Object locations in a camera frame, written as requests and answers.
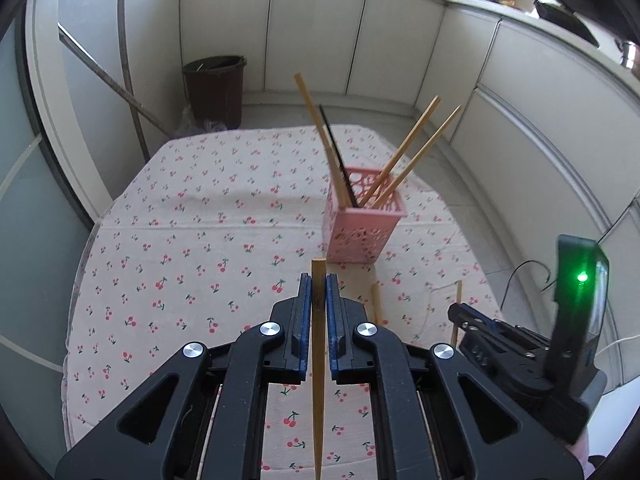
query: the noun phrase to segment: white cabinet door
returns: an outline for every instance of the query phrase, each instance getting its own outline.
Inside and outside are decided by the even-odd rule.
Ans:
[[[245,56],[244,90],[264,89],[269,0],[180,0],[182,60]]]
[[[366,0],[348,93],[413,105],[443,11],[435,0]]]
[[[364,0],[271,0],[266,87],[344,94]]]
[[[451,145],[484,188],[525,258],[541,260],[555,272],[559,234],[600,237],[556,167],[478,91]],[[538,270],[532,267],[534,277],[543,275]]]
[[[431,122],[439,125],[453,109],[471,97],[482,65],[489,52],[498,16],[465,10],[459,6],[447,7],[433,48],[422,89],[416,102],[424,110],[435,95],[442,99],[431,116]],[[444,136],[451,139],[458,116]]]
[[[640,214],[633,208],[602,242],[609,259],[609,303],[618,337],[640,333]],[[625,383],[640,375],[640,338],[620,343]]]
[[[640,189],[640,101],[576,51],[500,22],[481,83],[568,159],[613,221]]]

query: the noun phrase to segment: trash can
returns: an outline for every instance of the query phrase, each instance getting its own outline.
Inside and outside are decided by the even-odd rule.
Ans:
[[[215,56],[184,66],[191,111],[196,121],[222,122],[229,130],[242,121],[244,56]]]

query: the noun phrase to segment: silver screw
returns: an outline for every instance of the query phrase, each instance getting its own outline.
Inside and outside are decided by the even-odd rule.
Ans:
[[[198,357],[202,355],[204,348],[200,343],[188,343],[182,348],[185,357]]]
[[[439,359],[451,359],[455,352],[451,346],[440,343],[433,349],[433,353],[436,354],[436,357]]]
[[[373,323],[360,323],[356,330],[358,334],[368,337],[374,335],[378,331],[378,327]]]
[[[280,325],[273,321],[267,321],[260,326],[260,332],[264,335],[276,335],[280,331]]]

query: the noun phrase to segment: tablecloth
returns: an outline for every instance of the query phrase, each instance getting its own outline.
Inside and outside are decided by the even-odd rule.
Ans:
[[[394,151],[366,128],[333,130],[346,164],[380,167]],[[328,186],[312,127],[164,145],[101,219],[79,267],[62,385],[68,445],[185,343],[233,341],[266,320],[273,303],[296,295],[300,273],[324,249]],[[409,215],[376,264],[330,266],[341,294],[370,309],[378,281],[382,323],[425,347],[450,338],[456,280],[464,301],[498,317],[442,198],[413,174],[401,192]],[[323,477],[375,478],[368,386],[326,384]],[[312,478],[309,380],[270,386],[263,449],[266,480]]]

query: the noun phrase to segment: cherry print tablecloth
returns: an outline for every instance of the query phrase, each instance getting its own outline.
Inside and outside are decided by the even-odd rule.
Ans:
[[[334,133],[346,164],[377,167],[392,155],[366,128],[336,125]],[[182,345],[235,340],[297,293],[300,273],[324,248],[321,150],[312,127],[174,140],[113,203],[90,237],[72,301],[62,392],[69,446]],[[330,266],[341,294],[370,309],[378,280],[383,323],[426,347],[450,337],[456,280],[466,302],[497,317],[441,197],[414,175],[401,192],[409,215],[375,266]],[[326,378],[324,478],[376,477],[369,410],[367,385]],[[312,475],[310,381],[271,385],[262,476]]]

